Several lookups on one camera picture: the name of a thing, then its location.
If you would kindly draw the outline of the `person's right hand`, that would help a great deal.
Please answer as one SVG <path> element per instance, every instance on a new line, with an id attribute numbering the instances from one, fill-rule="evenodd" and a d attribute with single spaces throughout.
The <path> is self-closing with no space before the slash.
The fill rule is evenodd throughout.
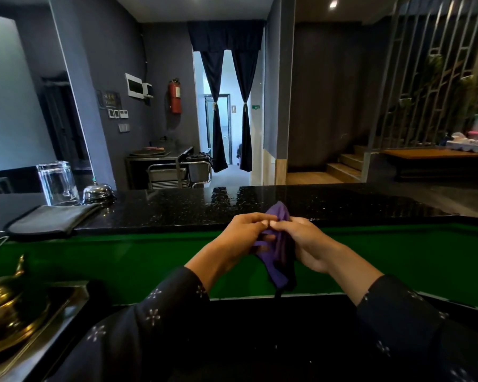
<path id="1" fill-rule="evenodd" d="M 344 245 L 322 232 L 305 219 L 305 227 L 299 233 L 288 233 L 295 242 L 295 255 L 307 268 L 326 274 L 330 257 L 344 249 Z"/>

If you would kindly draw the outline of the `person's left hand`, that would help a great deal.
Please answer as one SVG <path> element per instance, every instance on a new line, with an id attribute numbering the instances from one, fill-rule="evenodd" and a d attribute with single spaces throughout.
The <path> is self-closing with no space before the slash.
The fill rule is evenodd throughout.
<path id="1" fill-rule="evenodd" d="M 275 215 L 270 214 L 270 221 L 278 221 Z M 215 239 L 219 253 L 223 253 L 225 259 L 225 270 L 232 269 L 244 256 L 255 254 L 253 246 L 258 237 L 265 230 L 258 229 L 255 226 L 246 226 L 236 224 L 236 216 L 232 219 L 225 230 Z"/>

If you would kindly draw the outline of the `purple cloth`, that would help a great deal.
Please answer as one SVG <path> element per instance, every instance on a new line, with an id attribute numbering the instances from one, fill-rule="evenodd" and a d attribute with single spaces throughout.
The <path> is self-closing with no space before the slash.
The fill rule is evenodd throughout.
<path id="1" fill-rule="evenodd" d="M 264 264 L 275 288 L 275 297 L 292 291 L 297 284 L 293 238 L 284 231 L 267 229 L 253 246 L 256 249 L 255 255 Z"/>

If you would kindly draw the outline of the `person's left forearm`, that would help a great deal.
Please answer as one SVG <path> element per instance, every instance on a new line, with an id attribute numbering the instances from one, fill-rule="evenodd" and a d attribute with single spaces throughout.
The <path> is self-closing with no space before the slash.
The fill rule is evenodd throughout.
<path id="1" fill-rule="evenodd" d="M 94 324 L 46 382 L 155 382 L 177 357 L 177 339 L 198 331 L 210 298 L 179 266 L 141 302 Z"/>

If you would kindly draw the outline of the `steel service trolley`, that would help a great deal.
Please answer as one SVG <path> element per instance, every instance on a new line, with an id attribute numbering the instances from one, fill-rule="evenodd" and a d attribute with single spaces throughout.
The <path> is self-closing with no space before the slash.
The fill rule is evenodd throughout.
<path id="1" fill-rule="evenodd" d="M 174 162 L 157 162 L 146 169 L 147 189 L 204 187 L 212 179 L 207 153 L 186 154 Z"/>

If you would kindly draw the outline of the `dark tied curtain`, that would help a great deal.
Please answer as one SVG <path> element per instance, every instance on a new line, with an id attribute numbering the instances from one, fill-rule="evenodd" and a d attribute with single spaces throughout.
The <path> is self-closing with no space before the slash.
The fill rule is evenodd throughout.
<path id="1" fill-rule="evenodd" d="M 225 157 L 223 144 L 223 136 L 221 130 L 220 113 L 218 107 L 218 99 L 221 88 L 222 68 L 224 60 L 224 51 L 200 52 L 206 79 L 210 86 L 211 96 L 213 98 L 213 122 L 212 122 L 212 169 L 214 173 L 218 173 L 228 168 Z"/>
<path id="2" fill-rule="evenodd" d="M 248 99 L 253 87 L 259 52 L 232 50 L 231 53 L 243 101 L 240 169 L 250 173 L 252 172 L 252 144 Z"/>

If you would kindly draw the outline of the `glass door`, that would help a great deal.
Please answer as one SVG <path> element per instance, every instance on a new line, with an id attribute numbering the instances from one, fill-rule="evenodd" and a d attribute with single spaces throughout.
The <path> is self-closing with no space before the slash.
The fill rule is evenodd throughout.
<path id="1" fill-rule="evenodd" d="M 212 95 L 204 95 L 205 102 L 205 115 L 206 115 L 206 132 L 207 132 L 207 143 L 209 148 L 210 157 L 213 156 L 212 145 L 213 145 L 213 120 L 214 120 L 214 109 L 213 104 L 214 100 Z M 217 103 L 219 114 L 220 114 L 220 125 L 222 140 L 224 146 L 225 160 L 228 165 L 232 165 L 232 146 L 231 146 L 231 105 L 230 105 L 230 94 L 220 94 L 219 101 Z"/>

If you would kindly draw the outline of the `silver service bell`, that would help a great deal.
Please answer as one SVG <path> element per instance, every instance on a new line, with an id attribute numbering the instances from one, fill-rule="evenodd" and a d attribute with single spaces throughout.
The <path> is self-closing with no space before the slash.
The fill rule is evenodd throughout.
<path id="1" fill-rule="evenodd" d="M 108 184 L 93 181 L 83 190 L 83 204 L 105 203 L 113 200 L 115 200 L 115 194 Z"/>

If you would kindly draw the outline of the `low wooden table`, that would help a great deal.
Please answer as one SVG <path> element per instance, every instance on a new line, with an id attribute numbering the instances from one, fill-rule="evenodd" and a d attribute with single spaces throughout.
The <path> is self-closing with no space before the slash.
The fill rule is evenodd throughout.
<path id="1" fill-rule="evenodd" d="M 478 181 L 478 153 L 448 148 L 387 149 L 397 182 Z"/>

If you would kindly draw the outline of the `white plastic tray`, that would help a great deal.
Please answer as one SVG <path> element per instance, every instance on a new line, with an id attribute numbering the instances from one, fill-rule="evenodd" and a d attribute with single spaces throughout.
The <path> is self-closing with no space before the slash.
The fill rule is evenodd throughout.
<path id="1" fill-rule="evenodd" d="M 446 147 L 451 150 L 478 154 L 478 141 L 476 140 L 447 141 Z"/>

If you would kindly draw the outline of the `clear drinking glass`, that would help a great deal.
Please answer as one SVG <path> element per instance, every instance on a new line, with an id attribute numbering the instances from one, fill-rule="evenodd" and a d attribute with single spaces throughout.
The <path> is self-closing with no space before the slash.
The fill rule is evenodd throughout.
<path id="1" fill-rule="evenodd" d="M 38 164 L 36 168 L 47 205 L 75 206 L 80 203 L 69 162 L 54 161 Z"/>

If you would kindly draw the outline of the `folded grey cloth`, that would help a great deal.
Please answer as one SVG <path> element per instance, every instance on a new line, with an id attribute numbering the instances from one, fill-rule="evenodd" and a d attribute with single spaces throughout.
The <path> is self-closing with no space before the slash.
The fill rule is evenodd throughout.
<path id="1" fill-rule="evenodd" d="M 99 204 L 75 206 L 41 205 L 4 226 L 9 239 L 16 242 L 65 239 L 84 220 L 101 209 Z"/>

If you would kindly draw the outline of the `brass teapot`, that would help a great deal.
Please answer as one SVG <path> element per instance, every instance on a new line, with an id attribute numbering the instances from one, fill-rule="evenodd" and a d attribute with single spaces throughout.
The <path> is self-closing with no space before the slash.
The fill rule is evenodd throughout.
<path id="1" fill-rule="evenodd" d="M 28 340 L 45 322 L 50 309 L 47 286 L 33 278 L 27 255 L 11 276 L 0 276 L 0 353 Z"/>

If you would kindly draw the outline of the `white wall panel box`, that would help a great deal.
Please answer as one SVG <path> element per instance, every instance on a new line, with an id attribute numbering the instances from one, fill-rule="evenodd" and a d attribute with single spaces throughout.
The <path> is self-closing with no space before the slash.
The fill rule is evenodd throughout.
<path id="1" fill-rule="evenodd" d="M 124 75 L 127 83 L 128 96 L 143 100 L 145 98 L 143 81 L 128 73 L 125 73 Z"/>

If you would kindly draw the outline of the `dark wall sign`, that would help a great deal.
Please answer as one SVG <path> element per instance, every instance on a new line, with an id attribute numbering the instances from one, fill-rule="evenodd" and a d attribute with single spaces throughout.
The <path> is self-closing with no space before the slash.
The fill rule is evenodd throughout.
<path id="1" fill-rule="evenodd" d="M 99 109 L 122 109 L 121 95 L 119 92 L 96 89 L 95 93 Z"/>

